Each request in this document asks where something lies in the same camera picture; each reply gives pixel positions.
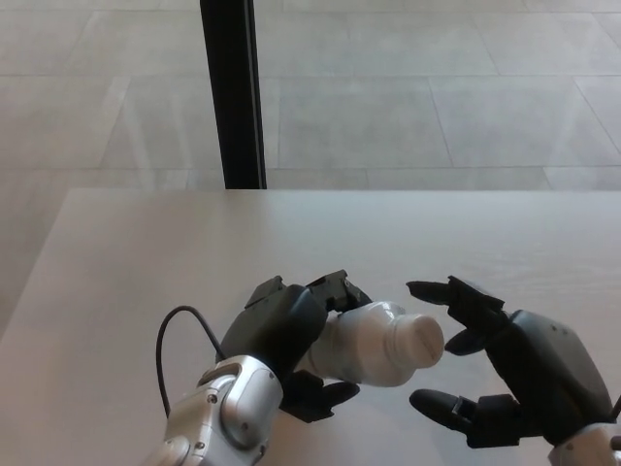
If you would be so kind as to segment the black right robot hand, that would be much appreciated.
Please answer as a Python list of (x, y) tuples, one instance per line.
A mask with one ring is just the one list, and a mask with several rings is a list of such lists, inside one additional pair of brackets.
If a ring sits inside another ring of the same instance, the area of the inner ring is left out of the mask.
[(619, 414), (605, 381), (578, 335), (565, 324), (525, 310), (508, 313), (504, 301), (456, 277), (413, 281), (409, 293), (463, 325), (444, 346), (466, 356), (485, 351), (507, 394), (477, 401), (417, 389), (410, 404), (425, 417), (465, 435), (472, 449), (513, 447), (542, 437), (557, 447)]

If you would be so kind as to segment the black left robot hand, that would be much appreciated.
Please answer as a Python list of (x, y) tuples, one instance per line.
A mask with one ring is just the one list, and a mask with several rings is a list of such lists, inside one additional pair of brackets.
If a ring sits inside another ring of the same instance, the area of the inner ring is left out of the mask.
[(249, 355), (262, 361), (281, 382), (279, 408), (306, 423), (320, 421), (355, 397), (360, 386), (327, 384), (322, 376), (296, 366), (319, 339), (331, 312), (348, 313), (371, 302), (344, 270), (307, 285), (286, 285), (275, 276), (255, 288), (221, 340), (216, 360)]

